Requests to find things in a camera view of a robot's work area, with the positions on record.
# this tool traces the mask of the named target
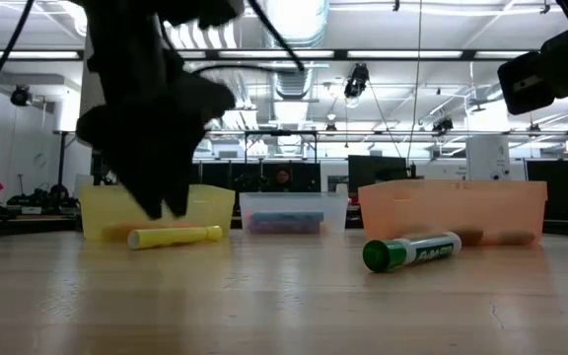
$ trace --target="orange plastic bin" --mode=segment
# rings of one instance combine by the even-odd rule
[[[536,245],[542,238],[542,181],[395,180],[359,188],[370,240],[453,231],[467,246]]]

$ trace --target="white wall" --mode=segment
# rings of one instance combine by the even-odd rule
[[[63,102],[56,105],[56,127],[58,130],[74,132],[80,116],[81,96],[77,92],[70,92]],[[76,189],[76,176],[88,175],[91,172],[91,147],[80,143],[74,138],[74,134],[67,137],[68,146],[65,150],[65,162],[63,164],[63,185],[70,194]],[[54,148],[60,151],[60,141]]]
[[[25,193],[56,183],[54,127],[53,114],[47,113],[43,119],[41,109],[13,106],[10,97],[0,93],[0,182],[4,185],[0,201],[21,193],[17,174],[23,174]]]

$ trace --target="table surface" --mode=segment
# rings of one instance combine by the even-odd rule
[[[369,273],[361,232],[0,238],[0,354],[568,354],[568,238]]]

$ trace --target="yellow highlighter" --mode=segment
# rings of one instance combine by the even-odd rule
[[[218,226],[135,230],[128,235],[128,246],[140,250],[205,241],[218,242],[222,238],[223,230]]]

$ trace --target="marker cap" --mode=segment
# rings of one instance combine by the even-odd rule
[[[370,241],[363,248],[363,261],[374,272],[384,272],[406,261],[406,249],[397,242]]]
[[[218,242],[223,238],[223,230],[218,226],[207,227],[207,241]]]

